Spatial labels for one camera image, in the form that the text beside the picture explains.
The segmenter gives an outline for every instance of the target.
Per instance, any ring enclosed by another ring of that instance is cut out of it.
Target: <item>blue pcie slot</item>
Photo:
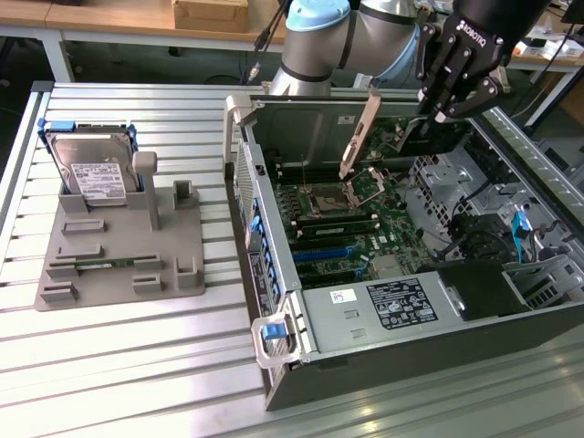
[[[326,249],[312,253],[293,254],[292,258],[295,262],[310,262],[313,260],[325,260],[328,258],[347,258],[355,249],[355,245],[347,246],[339,249]]]

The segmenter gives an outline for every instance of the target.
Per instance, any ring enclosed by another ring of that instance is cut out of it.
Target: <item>aluminum extrusion table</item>
[[[262,90],[57,84],[31,94],[0,185],[0,436],[582,435],[584,328],[539,349],[265,412],[221,172],[224,98],[237,92]],[[193,181],[204,295],[32,309],[61,184],[37,140],[40,117],[132,120],[141,149],[161,159],[156,185]]]

